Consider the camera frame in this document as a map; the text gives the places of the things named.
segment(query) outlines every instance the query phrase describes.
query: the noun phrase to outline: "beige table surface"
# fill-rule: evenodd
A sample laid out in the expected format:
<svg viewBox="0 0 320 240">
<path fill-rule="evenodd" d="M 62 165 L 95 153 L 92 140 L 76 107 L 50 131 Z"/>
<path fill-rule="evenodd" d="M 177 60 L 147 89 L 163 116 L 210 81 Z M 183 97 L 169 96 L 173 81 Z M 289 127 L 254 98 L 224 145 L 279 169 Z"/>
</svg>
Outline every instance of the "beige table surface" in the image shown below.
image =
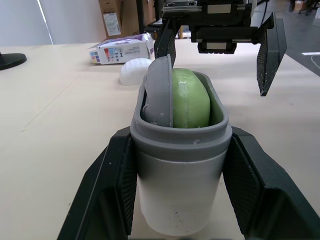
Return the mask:
<svg viewBox="0 0 320 240">
<path fill-rule="evenodd" d="M 28 61 L 0 71 L 0 239 L 56 239 L 85 171 L 131 122 L 139 87 L 120 85 L 121 65 L 92 65 L 91 46 L 1 48 Z M 178 40 L 176 51 L 175 67 L 211 78 L 231 124 L 257 138 L 320 214 L 320 77 L 284 56 L 260 97 L 258 46 L 211 55 Z M 179 239 L 151 230 L 136 203 L 132 237 Z M 222 179 L 208 226 L 191 237 L 243 239 Z"/>
</svg>

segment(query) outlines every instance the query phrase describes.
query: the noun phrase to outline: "gray lid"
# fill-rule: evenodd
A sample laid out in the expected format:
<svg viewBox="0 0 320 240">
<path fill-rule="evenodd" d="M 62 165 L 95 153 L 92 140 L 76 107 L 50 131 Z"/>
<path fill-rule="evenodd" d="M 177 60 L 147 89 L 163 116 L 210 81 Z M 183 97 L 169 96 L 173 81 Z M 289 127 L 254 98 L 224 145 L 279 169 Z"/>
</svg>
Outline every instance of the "gray lid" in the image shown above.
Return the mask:
<svg viewBox="0 0 320 240">
<path fill-rule="evenodd" d="M 138 151 L 166 161 L 196 162 L 222 154 L 228 149 L 232 128 L 227 111 L 208 76 L 199 72 L 194 74 L 202 82 L 210 98 L 210 126 L 173 128 L 145 121 L 141 111 L 145 102 L 146 81 L 144 81 L 139 90 L 130 126 L 131 136 Z"/>
<path fill-rule="evenodd" d="M 172 66 L 170 55 L 154 60 L 145 78 L 142 118 L 153 125 L 173 126 Z"/>
</svg>

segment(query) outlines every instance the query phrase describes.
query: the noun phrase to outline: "white plastic container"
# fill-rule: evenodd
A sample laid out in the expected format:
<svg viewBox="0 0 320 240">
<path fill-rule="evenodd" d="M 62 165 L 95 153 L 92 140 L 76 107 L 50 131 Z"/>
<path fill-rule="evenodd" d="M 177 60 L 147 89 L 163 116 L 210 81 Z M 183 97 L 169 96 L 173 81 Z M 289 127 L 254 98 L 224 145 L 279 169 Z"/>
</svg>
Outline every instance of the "white plastic container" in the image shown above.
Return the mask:
<svg viewBox="0 0 320 240">
<path fill-rule="evenodd" d="M 158 68 L 150 66 L 149 71 L 155 69 Z M 154 73 L 156 76 L 158 71 L 163 78 L 171 76 L 170 67 L 167 70 L 160 67 Z M 195 74 L 210 98 L 210 126 L 172 128 L 146 122 L 142 118 L 147 102 L 145 83 L 148 81 L 148 86 L 153 80 L 155 86 L 159 83 L 149 72 L 149 79 L 145 77 L 141 85 L 130 126 L 142 214 L 152 229 L 170 236 L 190 235 L 206 226 L 232 136 L 227 112 L 210 79 L 199 72 Z"/>
<path fill-rule="evenodd" d="M 194 162 L 170 162 L 139 153 L 142 214 L 155 231 L 186 236 L 208 222 L 226 152 Z"/>
</svg>

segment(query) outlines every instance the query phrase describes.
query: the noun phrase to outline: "cardboard box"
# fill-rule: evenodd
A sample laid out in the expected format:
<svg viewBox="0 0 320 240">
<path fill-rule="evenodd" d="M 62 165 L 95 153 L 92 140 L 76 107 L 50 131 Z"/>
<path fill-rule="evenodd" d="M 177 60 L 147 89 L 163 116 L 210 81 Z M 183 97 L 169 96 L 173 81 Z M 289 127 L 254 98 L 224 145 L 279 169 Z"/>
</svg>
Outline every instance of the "cardboard box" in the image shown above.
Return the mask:
<svg viewBox="0 0 320 240">
<path fill-rule="evenodd" d="M 154 52 L 154 42 L 149 33 L 108 39 L 90 48 L 90 58 L 94 64 L 121 64 L 137 58 L 150 59 Z"/>
<path fill-rule="evenodd" d="M 155 20 L 154 0 L 143 1 L 144 24 Z M 107 39 L 139 33 L 137 0 L 99 0 Z"/>
<path fill-rule="evenodd" d="M 298 0 L 295 1 L 294 11 L 299 12 L 306 8 L 306 3 L 304 1 Z"/>
<path fill-rule="evenodd" d="M 154 0 L 142 0 L 143 1 L 143 16 L 144 25 L 148 25 L 156 20 L 156 12 L 154 8 Z"/>
</svg>

